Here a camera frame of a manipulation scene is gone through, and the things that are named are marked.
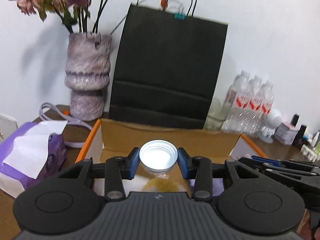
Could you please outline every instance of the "yellow object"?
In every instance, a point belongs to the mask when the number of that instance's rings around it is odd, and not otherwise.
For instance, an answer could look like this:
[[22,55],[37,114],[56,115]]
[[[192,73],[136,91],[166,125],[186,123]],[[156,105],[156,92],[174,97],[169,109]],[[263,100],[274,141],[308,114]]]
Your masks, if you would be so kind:
[[142,191],[150,191],[150,189],[153,192],[178,192],[178,185],[169,179],[155,178],[150,179],[143,186]]

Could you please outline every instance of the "wooden table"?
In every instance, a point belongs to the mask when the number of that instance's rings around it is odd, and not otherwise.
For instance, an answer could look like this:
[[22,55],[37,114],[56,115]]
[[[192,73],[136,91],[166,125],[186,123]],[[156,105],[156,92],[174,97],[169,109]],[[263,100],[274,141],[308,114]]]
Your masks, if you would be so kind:
[[[69,110],[68,106],[58,106],[63,110]],[[60,116],[54,111],[49,110],[47,115],[55,120],[61,120]],[[108,118],[108,113],[103,115],[103,118]],[[94,125],[95,121],[89,122],[90,125]],[[72,142],[84,142],[89,135],[89,130],[83,127],[67,126],[63,131],[63,137],[66,141]],[[258,138],[253,138],[252,141],[260,147],[260,149],[269,156],[271,159],[282,159],[282,160],[306,160],[306,158],[300,153],[297,148],[292,146],[285,146],[274,140],[272,144],[262,142]],[[80,152],[80,149],[67,148],[66,155],[67,159],[63,164],[62,168],[73,164]],[[0,190],[0,240],[11,240],[19,232],[20,229],[12,213],[12,204],[14,198]]]

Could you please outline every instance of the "tissue pack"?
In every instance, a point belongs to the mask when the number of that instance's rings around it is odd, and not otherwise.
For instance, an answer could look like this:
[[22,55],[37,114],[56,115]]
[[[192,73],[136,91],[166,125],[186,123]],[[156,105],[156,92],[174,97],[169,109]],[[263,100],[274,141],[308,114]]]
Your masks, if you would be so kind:
[[63,136],[51,134],[48,138],[48,158],[36,179],[26,176],[3,162],[12,151],[14,139],[23,136],[36,125],[37,123],[34,122],[23,124],[0,144],[0,188],[15,198],[24,190],[58,172],[66,159]]

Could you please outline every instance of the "vase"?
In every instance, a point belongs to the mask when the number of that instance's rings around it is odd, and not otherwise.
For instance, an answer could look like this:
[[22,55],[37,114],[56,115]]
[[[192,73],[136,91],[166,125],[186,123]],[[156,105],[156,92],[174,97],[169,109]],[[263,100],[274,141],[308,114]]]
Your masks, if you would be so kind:
[[103,89],[110,83],[111,37],[95,33],[69,36],[65,85],[72,89],[70,114],[92,121],[103,114]]

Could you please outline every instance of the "white paper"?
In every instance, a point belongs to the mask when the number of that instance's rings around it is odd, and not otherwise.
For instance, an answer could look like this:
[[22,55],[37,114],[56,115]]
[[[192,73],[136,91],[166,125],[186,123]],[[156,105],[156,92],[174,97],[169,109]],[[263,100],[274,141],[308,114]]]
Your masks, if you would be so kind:
[[52,133],[62,134],[68,121],[42,121],[13,141],[11,153],[3,163],[36,179],[48,159],[48,140]]

